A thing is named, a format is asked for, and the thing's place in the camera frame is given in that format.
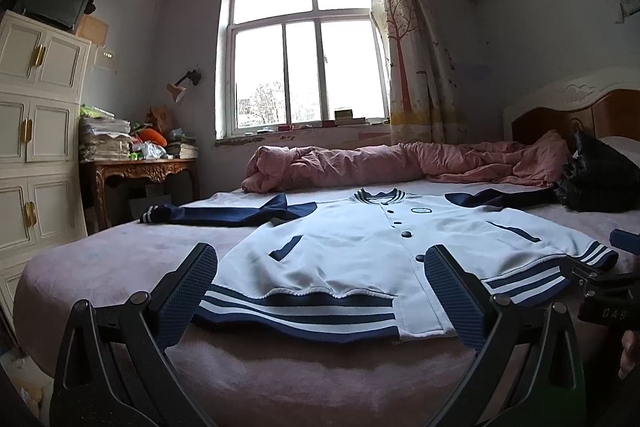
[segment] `wooden headboard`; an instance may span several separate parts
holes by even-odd
[[[525,95],[504,110],[504,137],[532,144],[556,129],[574,149],[573,135],[625,136],[640,141],[640,67],[602,68]]]

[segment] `carved wooden table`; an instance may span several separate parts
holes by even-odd
[[[98,161],[80,164],[81,177],[86,176],[94,195],[95,216],[100,230],[110,227],[107,219],[107,209],[104,201],[104,182],[110,176],[120,176],[125,179],[149,178],[156,183],[162,183],[169,174],[187,171],[191,179],[193,199],[200,196],[198,186],[198,171],[196,160],[132,160],[132,161]]]

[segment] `black bag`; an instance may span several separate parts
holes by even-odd
[[[578,131],[577,154],[556,184],[560,203],[578,212],[626,212],[640,206],[640,168],[606,143]]]

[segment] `tree print curtain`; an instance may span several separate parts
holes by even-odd
[[[371,12],[389,72],[392,143],[463,142],[454,67],[427,1],[372,0]]]

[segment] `striped collar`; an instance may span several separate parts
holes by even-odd
[[[356,201],[367,204],[392,204],[399,203],[406,197],[406,192],[399,188],[394,188],[390,192],[379,192],[375,196],[369,194],[364,188],[358,190],[354,195]]]

